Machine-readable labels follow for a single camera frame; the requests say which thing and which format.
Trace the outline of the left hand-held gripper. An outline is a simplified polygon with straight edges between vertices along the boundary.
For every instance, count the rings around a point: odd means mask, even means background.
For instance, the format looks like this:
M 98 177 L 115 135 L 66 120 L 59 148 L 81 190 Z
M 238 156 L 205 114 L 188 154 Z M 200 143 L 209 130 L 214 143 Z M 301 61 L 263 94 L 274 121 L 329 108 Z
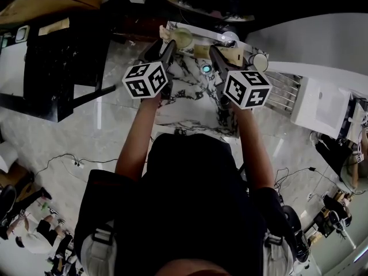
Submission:
M 171 40 L 164 49 L 161 57 L 162 40 L 156 40 L 147 46 L 139 55 L 143 64 L 130 66 L 122 83 L 132 99 L 155 98 L 158 94 L 161 99 L 170 99 L 173 88 L 173 76 L 168 73 L 177 51 L 177 43 Z

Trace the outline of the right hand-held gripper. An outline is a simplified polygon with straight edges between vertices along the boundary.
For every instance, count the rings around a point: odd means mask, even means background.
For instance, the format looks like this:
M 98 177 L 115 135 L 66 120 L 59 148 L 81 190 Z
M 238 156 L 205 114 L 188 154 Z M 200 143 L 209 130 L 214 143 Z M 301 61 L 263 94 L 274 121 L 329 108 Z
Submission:
M 272 84 L 263 72 L 229 67 L 228 59 L 215 45 L 209 47 L 209 56 L 221 79 L 215 87 L 222 109 L 228 109 L 230 104 L 239 109 L 253 109 L 265 105 Z

